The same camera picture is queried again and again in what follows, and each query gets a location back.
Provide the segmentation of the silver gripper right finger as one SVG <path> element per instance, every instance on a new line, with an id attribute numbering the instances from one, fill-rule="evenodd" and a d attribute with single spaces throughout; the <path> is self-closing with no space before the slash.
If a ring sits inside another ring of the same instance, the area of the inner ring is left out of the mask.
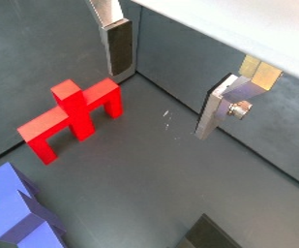
<path id="1" fill-rule="evenodd" d="M 253 105 L 253 97 L 269 92 L 283 71 L 251 55 L 246 55 L 239 75 L 227 74 L 206 95 L 194 134 L 205 140 L 227 116 L 242 119 Z"/>

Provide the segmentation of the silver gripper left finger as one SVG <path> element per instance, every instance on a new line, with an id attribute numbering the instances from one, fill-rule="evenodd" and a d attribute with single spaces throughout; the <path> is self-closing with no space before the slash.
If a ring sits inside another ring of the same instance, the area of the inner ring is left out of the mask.
<path id="1" fill-rule="evenodd" d="M 122 82 L 135 74 L 138 7 L 131 0 L 85 0 L 99 25 L 110 77 Z"/>

